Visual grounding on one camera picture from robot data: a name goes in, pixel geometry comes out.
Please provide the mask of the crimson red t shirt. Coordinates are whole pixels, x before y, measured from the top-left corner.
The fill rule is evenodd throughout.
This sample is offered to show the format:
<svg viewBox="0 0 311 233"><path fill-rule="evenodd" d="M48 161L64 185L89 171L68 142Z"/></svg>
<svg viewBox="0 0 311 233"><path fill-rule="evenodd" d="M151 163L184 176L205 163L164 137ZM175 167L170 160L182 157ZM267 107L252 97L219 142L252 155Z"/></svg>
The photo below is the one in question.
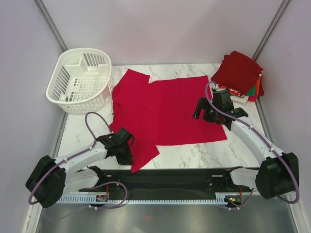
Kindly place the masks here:
<svg viewBox="0 0 311 233"><path fill-rule="evenodd" d="M221 125L192 117L205 96L207 76L149 82L149 76L128 69L112 92L113 122L133 136L132 172L159 155L158 146L224 141Z"/></svg>

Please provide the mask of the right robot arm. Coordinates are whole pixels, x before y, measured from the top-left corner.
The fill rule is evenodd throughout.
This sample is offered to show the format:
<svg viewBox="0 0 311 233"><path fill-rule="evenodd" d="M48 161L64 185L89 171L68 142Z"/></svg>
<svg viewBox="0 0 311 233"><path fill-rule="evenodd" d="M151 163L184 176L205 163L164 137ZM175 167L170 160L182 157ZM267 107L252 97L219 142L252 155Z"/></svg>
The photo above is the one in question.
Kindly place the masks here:
<svg viewBox="0 0 311 233"><path fill-rule="evenodd" d="M222 180L223 187L234 191L241 185L256 189L267 200L277 197L290 204L298 203L298 157L292 152L285 153L262 134L243 108L234 107L228 90L212 93L211 99L208 96L198 99L192 117L226 126L247 146L259 164L258 168L228 168Z"/></svg>

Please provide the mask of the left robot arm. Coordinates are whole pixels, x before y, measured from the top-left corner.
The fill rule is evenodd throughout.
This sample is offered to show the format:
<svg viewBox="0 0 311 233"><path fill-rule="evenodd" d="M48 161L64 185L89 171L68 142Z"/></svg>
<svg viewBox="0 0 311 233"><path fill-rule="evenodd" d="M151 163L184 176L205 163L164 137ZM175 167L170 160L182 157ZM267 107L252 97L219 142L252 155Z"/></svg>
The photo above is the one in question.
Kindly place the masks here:
<svg viewBox="0 0 311 233"><path fill-rule="evenodd" d="M94 138L94 142L81 151L56 159L42 157L26 181L31 193L29 204L39 203L49 208L65 194L81 189L101 191L107 180L104 172L94 162L115 157L119 165L132 165L133 155L130 147L134 136L125 128Z"/></svg>

